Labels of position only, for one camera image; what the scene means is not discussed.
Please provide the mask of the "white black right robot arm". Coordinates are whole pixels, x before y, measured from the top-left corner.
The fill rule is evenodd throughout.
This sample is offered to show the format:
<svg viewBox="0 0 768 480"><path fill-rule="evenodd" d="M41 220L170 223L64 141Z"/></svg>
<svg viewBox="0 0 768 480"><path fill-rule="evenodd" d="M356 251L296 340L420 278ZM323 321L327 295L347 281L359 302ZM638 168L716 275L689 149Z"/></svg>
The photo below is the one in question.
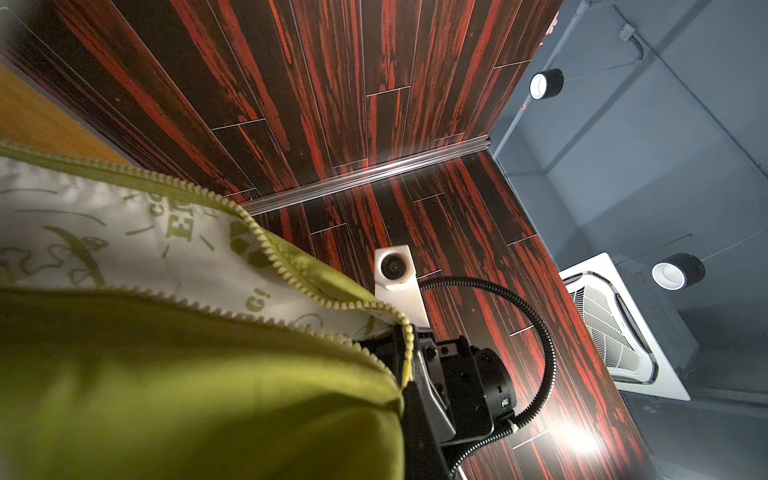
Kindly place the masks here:
<svg viewBox="0 0 768 480"><path fill-rule="evenodd" d="M527 319L537 334L532 352L511 359L500 348L482 348L463 335L437 339L422 295L459 287L495 296ZM552 393L557 354L545 321L520 296L498 284L466 276L386 282L385 299L414 313L413 358L406 358L404 328L365 341L386 366L408 371L401 421L407 479L458 479L462 464L481 450L516 435L533 422Z"/></svg>

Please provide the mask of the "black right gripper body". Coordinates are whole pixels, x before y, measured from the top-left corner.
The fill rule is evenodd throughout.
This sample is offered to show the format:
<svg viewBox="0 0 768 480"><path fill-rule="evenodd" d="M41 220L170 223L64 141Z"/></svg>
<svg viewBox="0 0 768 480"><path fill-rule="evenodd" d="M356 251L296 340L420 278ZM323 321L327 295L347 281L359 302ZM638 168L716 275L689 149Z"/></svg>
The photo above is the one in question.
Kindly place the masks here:
<svg viewBox="0 0 768 480"><path fill-rule="evenodd" d="M414 329L407 381L415 383L439 447L454 447L515 432L517 396L500 357L464 336L441 339L431 328ZM400 443L404 446L401 420Z"/></svg>

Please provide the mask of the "aluminium corner post right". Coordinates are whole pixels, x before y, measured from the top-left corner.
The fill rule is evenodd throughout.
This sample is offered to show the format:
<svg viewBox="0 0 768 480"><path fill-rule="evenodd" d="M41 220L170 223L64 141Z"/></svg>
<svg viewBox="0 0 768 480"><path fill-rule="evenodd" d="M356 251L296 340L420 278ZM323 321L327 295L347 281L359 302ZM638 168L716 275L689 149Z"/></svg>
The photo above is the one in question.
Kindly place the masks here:
<svg viewBox="0 0 768 480"><path fill-rule="evenodd" d="M250 215L260 215L478 153L486 150L490 144L490 137L482 135L396 161L362 168L295 189L248 200L241 203L241 206Z"/></svg>

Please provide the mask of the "green zip jacket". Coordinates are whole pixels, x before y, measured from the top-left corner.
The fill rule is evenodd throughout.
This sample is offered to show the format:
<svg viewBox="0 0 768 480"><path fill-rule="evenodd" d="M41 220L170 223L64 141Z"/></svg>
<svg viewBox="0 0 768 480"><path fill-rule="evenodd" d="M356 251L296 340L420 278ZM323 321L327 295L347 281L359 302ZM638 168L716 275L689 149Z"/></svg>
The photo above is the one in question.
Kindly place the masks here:
<svg viewBox="0 0 768 480"><path fill-rule="evenodd" d="M401 479L410 320L201 186L1 144L5 479Z"/></svg>

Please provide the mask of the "white ceiling air conditioner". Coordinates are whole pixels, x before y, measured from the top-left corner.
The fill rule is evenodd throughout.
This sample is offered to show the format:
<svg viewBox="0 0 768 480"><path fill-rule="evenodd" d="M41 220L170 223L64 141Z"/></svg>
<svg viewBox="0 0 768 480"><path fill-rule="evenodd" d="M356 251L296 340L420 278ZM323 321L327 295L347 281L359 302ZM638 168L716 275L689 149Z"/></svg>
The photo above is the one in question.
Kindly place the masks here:
<svg viewBox="0 0 768 480"><path fill-rule="evenodd" d="M700 345L649 267L603 252L559 275L619 390L691 399Z"/></svg>

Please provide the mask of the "round ceiling spotlight upper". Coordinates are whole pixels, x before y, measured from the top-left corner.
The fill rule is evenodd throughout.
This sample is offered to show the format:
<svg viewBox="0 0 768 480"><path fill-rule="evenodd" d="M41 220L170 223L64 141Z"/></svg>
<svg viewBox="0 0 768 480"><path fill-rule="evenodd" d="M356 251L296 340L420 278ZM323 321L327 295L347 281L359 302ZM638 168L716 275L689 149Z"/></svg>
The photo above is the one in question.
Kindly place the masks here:
<svg viewBox="0 0 768 480"><path fill-rule="evenodd" d="M532 100L543 100L559 95L565 84L565 76L558 68L536 73L529 83Z"/></svg>

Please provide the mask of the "round ceiling spotlight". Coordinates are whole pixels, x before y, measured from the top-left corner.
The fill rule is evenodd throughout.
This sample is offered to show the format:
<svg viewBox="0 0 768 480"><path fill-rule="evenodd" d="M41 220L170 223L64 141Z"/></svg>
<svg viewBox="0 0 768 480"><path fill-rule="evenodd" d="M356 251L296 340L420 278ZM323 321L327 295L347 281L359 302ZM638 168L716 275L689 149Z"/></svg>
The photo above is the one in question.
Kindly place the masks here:
<svg viewBox="0 0 768 480"><path fill-rule="evenodd" d="M529 83L532 100L543 100L559 95L565 84L565 76L558 68L536 73Z"/></svg>
<svg viewBox="0 0 768 480"><path fill-rule="evenodd" d="M676 253L653 266L654 282L668 291L679 291L701 282L706 275L703 262L690 253Z"/></svg>

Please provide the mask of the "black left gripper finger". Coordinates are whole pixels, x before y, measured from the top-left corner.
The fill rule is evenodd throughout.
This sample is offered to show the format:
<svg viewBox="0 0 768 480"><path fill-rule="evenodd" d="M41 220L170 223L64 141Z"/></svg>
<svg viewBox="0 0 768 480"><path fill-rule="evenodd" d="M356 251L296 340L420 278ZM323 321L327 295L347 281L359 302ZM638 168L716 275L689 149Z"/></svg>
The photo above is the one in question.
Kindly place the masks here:
<svg viewBox="0 0 768 480"><path fill-rule="evenodd" d="M415 383L403 392L404 413L401 427L404 438L405 479L450 478L442 450L432 433L425 408Z"/></svg>

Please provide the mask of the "round ceiling spotlight lower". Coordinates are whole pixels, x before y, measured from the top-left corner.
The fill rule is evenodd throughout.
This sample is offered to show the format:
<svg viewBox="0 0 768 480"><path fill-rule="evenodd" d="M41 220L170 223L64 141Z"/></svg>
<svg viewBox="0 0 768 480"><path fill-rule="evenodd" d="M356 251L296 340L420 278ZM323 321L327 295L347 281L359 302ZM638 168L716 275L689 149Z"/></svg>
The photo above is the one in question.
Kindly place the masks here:
<svg viewBox="0 0 768 480"><path fill-rule="evenodd" d="M668 291L679 291L701 282L706 275L703 262L690 253L676 253L653 266L654 282Z"/></svg>

